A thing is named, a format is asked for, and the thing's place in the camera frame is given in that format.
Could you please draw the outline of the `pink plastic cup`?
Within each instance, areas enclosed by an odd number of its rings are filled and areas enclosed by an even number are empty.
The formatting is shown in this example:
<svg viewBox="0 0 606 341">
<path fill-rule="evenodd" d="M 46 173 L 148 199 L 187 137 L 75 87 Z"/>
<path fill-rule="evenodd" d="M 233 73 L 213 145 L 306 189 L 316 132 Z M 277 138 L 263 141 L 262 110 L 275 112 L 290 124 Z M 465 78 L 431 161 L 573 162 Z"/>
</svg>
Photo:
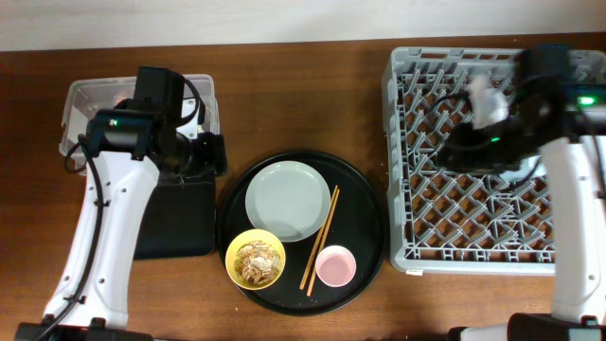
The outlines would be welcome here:
<svg viewBox="0 0 606 341">
<path fill-rule="evenodd" d="M 315 274 L 329 287 L 337 288 L 349 284 L 356 270 L 354 255 L 341 245 L 324 248 L 316 258 Z"/>
</svg>

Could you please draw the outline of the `light blue plastic cup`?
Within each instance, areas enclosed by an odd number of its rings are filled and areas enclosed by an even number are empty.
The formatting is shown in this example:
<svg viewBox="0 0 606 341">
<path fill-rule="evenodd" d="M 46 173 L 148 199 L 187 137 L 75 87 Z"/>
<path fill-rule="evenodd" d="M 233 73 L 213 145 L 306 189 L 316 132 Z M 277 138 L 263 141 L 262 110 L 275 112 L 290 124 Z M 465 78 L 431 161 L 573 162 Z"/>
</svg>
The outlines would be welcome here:
<svg viewBox="0 0 606 341">
<path fill-rule="evenodd" d="M 510 183 L 518 183 L 527 178 L 533 179 L 546 175 L 546 169 L 539 155 L 523 159 L 515 170 L 507 170 L 500 174 L 500 178 Z"/>
</svg>

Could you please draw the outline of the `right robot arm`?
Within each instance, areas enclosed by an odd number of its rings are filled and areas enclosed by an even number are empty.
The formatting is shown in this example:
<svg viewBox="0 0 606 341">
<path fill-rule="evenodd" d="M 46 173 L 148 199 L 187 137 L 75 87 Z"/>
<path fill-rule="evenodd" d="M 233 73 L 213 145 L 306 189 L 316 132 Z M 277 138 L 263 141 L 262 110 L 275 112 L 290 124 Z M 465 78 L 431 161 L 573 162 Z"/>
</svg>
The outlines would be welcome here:
<svg viewBox="0 0 606 341">
<path fill-rule="evenodd" d="M 459 173 L 544 164 L 556 247 L 551 309 L 513 314 L 504 326 L 452 328 L 451 340 L 602 340 L 605 337 L 605 87 L 574 78 L 562 45 L 514 59 L 515 97 L 506 112 L 471 91 L 472 122 L 456 126 L 437 164 Z"/>
</svg>

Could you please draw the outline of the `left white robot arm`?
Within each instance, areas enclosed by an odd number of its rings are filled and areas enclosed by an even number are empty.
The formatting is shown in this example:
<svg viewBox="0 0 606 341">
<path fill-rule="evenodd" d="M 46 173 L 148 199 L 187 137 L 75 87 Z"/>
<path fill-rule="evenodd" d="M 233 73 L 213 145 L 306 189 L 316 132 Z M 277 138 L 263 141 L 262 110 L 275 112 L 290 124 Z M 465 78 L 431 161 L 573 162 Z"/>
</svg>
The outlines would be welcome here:
<svg viewBox="0 0 606 341">
<path fill-rule="evenodd" d="M 17 340 L 149 340 L 130 332 L 128 287 L 140 226 L 158 185 L 193 185 L 226 169 L 204 109 L 101 109 L 78 136 L 86 190 L 68 261 L 39 323 Z"/>
</svg>

